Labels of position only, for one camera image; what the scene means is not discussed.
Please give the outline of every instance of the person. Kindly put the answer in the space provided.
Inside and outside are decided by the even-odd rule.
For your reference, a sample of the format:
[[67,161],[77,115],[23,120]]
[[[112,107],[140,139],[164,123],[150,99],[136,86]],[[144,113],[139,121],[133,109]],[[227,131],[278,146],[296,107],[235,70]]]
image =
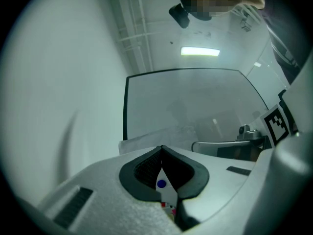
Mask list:
[[239,4],[259,9],[268,26],[275,58],[291,84],[312,49],[310,0],[181,0],[192,15],[202,19],[229,12]]

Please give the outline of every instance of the black headset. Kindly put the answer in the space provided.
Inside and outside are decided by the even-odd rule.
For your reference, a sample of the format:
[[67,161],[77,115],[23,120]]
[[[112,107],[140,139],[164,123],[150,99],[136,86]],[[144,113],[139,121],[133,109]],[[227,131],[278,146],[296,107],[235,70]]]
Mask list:
[[169,13],[182,28],[186,29],[189,26],[189,14],[202,21],[209,21],[212,19],[207,13],[194,9],[197,7],[192,6],[191,0],[180,0],[180,2],[181,4],[170,8]]

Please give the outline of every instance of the dark shirt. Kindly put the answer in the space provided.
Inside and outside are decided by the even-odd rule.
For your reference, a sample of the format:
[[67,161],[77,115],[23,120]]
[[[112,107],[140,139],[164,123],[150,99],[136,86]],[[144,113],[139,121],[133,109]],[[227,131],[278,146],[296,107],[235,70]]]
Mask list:
[[310,0],[265,0],[261,11],[274,55],[291,84],[312,49]]

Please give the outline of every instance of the black frame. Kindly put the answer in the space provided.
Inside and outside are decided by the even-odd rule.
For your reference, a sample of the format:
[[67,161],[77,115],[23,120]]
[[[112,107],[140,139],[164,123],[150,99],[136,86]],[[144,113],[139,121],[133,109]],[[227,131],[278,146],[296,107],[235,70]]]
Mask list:
[[137,75],[133,75],[133,76],[128,76],[126,78],[126,85],[125,85],[125,94],[124,94],[124,109],[123,109],[123,141],[128,140],[128,135],[127,135],[127,103],[128,103],[128,85],[129,85],[129,79],[133,78],[133,77],[137,77],[137,76],[144,76],[144,75],[150,75],[153,73],[159,73],[159,72],[167,72],[167,71],[179,71],[179,70],[203,70],[203,69],[211,69],[211,70],[227,70],[227,71],[236,71],[239,72],[249,83],[250,85],[255,89],[255,91],[257,92],[257,94],[260,96],[260,98],[262,99],[264,105],[266,106],[267,110],[268,110],[268,106],[266,105],[266,103],[264,102],[263,98],[261,97],[261,95],[259,94],[259,92],[256,90],[256,88],[253,86],[253,84],[251,84],[251,82],[249,81],[249,79],[247,79],[247,77],[245,75],[242,74],[241,71],[239,70],[233,70],[233,69],[225,69],[225,68],[178,68],[178,69],[169,69],[169,70],[157,70],[157,71],[151,71],[151,72],[147,72],[147,73],[142,73],[142,74],[137,74]]

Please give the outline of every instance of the blue dot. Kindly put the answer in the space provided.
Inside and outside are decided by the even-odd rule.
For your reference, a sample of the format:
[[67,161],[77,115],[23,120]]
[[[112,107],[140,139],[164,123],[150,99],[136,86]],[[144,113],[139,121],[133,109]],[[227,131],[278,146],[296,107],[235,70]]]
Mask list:
[[158,186],[159,188],[164,188],[164,187],[166,186],[166,182],[165,182],[164,180],[159,180],[159,181],[157,182],[157,186]]

